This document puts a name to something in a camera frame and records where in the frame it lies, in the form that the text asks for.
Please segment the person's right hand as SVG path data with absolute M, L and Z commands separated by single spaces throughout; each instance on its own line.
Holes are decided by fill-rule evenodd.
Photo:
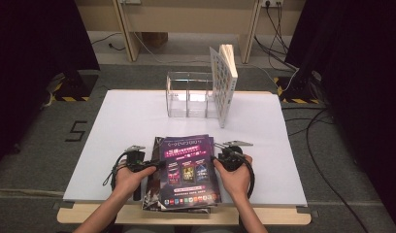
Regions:
M 250 184 L 250 172 L 246 164 L 242 164 L 237 170 L 229 172 L 223 165 L 215 166 L 220 174 L 223 186 L 232 198 L 233 194 L 245 193 L 248 196 Z

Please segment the black curtain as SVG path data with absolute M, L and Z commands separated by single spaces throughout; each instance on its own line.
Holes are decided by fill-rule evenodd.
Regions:
M 396 0 L 306 0 L 287 62 L 321 76 L 358 163 L 396 225 Z
M 56 75 L 98 68 L 75 0 L 0 0 L 0 161 Z

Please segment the clear acrylic file holder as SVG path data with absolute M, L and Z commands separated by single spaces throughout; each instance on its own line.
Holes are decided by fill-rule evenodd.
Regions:
M 169 72 L 166 81 L 169 117 L 217 118 L 210 73 Z

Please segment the person's left hand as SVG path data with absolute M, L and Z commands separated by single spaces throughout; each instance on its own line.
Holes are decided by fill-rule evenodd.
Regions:
M 113 196 L 117 196 L 125 200 L 129 199 L 138 188 L 141 181 L 154 172 L 149 172 L 147 171 L 147 168 L 145 168 L 142 171 L 134 173 L 126 167 L 120 168 L 115 176 L 115 189 L 113 191 Z

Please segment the white picture-grid magazine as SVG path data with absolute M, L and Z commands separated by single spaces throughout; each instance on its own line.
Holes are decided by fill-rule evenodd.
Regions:
M 238 81 L 234 48 L 232 45 L 220 45 L 218 50 L 210 48 L 210 56 L 213 74 L 213 97 L 218 123 L 223 128 Z

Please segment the grey tape patch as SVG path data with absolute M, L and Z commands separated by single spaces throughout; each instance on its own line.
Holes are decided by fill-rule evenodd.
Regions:
M 53 210 L 59 210 L 61 208 L 72 209 L 74 207 L 74 204 L 75 204 L 75 202 L 59 201 L 59 202 L 55 202 L 52 205 L 52 209 Z
M 296 210 L 298 214 L 309 214 L 311 217 L 319 217 L 319 211 L 310 207 L 297 207 Z

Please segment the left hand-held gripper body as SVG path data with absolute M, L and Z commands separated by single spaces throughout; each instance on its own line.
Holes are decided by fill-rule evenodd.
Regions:
M 129 170 L 136 173 L 147 168 L 147 163 L 145 162 L 145 152 L 144 147 L 141 146 L 131 146 L 125 151 L 126 162 L 125 165 Z M 134 201 L 140 201 L 142 197 L 141 183 L 138 188 L 132 194 L 132 199 Z

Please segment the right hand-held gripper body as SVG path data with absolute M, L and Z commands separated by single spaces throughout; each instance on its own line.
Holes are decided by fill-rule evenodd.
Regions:
M 221 150 L 218 160 L 227 171 L 235 171 L 245 162 L 246 158 L 242 146 L 250 146 L 250 143 L 229 141 L 218 146 Z

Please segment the beige wooden desk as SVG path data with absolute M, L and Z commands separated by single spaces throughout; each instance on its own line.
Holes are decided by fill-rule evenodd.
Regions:
M 233 34 L 241 60 L 249 62 L 253 37 L 273 35 L 278 24 L 291 36 L 306 0 L 283 0 L 261 8 L 261 0 L 75 0 L 85 29 L 123 34 L 127 59 L 137 60 L 142 32 Z

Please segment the black hazard-striped stand base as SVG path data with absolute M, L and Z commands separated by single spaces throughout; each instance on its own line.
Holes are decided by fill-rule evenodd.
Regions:
M 97 74 L 80 74 L 76 82 L 62 78 L 52 93 L 52 99 L 63 102 L 88 101 L 97 80 Z
M 284 103 L 318 104 L 319 100 L 313 85 L 308 79 L 299 78 L 297 72 L 290 77 L 275 77 L 279 99 Z

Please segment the brown cardboard box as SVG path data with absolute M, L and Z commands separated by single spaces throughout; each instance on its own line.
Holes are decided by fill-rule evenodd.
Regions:
M 160 48 L 168 42 L 167 32 L 143 32 L 143 42 L 151 47 Z

